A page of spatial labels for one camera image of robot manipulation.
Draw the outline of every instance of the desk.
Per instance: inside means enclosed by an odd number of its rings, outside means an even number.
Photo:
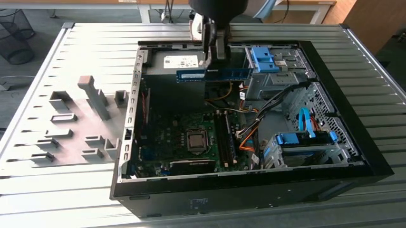
[[[108,199],[112,162],[32,168],[24,160],[32,151],[13,145],[37,139],[21,132],[27,126],[43,131],[49,125],[47,118],[28,118],[55,112],[48,102],[53,90],[76,86],[72,78],[82,74],[94,74],[108,97],[115,90],[130,90],[138,41],[187,40],[188,25],[75,24],[59,33],[0,141],[1,227],[271,227],[275,222],[287,228],[406,226],[406,96],[353,32],[337,25],[234,24],[231,33],[235,40],[313,41],[394,176],[322,203],[140,221]]]
[[[311,24],[321,24],[337,0],[290,0],[290,10],[314,11]],[[175,0],[174,9],[190,10],[188,0]],[[4,9],[138,9],[143,23],[151,23],[150,10],[164,9],[166,0],[0,0]],[[286,11],[286,2],[274,10]]]

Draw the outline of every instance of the label sticker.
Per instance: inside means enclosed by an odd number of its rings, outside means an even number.
[[[208,207],[208,198],[192,199],[190,201],[190,209],[204,210]]]
[[[252,161],[256,163],[256,165],[259,164],[259,158],[256,157],[256,155],[252,153],[251,156]]]
[[[240,100],[246,100],[246,93],[240,92]]]
[[[198,56],[166,56],[164,69],[168,68],[198,68]]]
[[[282,61],[275,61],[275,63],[277,63],[277,65],[283,65],[283,66],[287,65],[286,62],[285,62],[285,60],[282,60]]]
[[[187,79],[187,78],[204,78],[204,74],[183,74],[180,75],[180,78]]]

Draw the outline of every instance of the wire mesh trash bin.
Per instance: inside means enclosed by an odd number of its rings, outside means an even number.
[[[33,37],[35,31],[21,9],[0,9],[0,22],[16,24],[25,39]]]
[[[33,51],[15,23],[0,22],[0,55],[12,65],[29,62]]]

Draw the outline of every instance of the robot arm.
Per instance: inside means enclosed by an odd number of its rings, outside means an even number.
[[[203,51],[207,78],[218,76],[216,70],[230,61],[230,22],[247,9],[248,0],[190,0],[191,8],[203,15]]]

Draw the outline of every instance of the white label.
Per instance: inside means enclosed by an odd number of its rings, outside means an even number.
[[[246,93],[240,92],[240,100],[246,100]]]
[[[164,69],[168,68],[198,68],[198,56],[166,56]]]
[[[252,153],[251,159],[256,164],[259,164],[259,158],[256,157],[256,155],[254,153]]]
[[[282,60],[282,61],[275,61],[275,63],[277,63],[277,65],[283,65],[283,66],[287,65],[286,62],[285,62],[285,60]]]
[[[187,78],[204,78],[204,74],[183,74],[180,75],[180,78],[187,79]]]

